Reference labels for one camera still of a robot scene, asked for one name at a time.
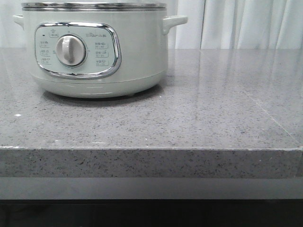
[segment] slow cooker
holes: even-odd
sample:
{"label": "slow cooker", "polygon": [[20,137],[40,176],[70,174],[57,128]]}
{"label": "slow cooker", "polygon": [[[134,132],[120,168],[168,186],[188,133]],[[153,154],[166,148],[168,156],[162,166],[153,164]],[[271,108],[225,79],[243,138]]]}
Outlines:
{"label": "slow cooker", "polygon": [[45,90],[103,98],[153,87],[168,68],[169,29],[162,3],[22,3],[14,20],[26,33],[30,73]]}

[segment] countertop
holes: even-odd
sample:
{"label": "countertop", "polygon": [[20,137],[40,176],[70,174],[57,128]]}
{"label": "countertop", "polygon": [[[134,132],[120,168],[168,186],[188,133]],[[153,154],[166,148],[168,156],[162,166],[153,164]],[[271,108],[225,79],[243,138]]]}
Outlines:
{"label": "countertop", "polygon": [[302,50],[171,50],[155,87],[76,99],[2,48],[0,79],[0,177],[303,176]]}

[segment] speckled stone surface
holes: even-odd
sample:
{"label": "speckled stone surface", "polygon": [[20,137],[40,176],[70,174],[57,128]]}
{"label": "speckled stone surface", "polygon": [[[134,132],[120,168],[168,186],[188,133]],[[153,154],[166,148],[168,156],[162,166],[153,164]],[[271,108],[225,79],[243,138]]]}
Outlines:
{"label": "speckled stone surface", "polygon": [[38,88],[24,49],[1,49],[0,72],[0,176],[299,174],[302,51],[170,51],[159,85],[111,99]]}

